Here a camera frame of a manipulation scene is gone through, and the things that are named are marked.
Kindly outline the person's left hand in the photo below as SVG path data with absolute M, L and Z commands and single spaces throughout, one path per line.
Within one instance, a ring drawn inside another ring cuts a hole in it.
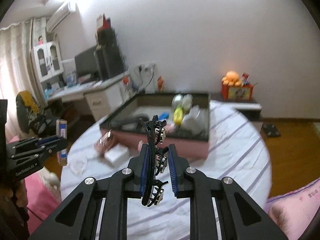
M 28 239 L 28 198 L 25 180 L 16 189 L 1 185 L 1 239 Z

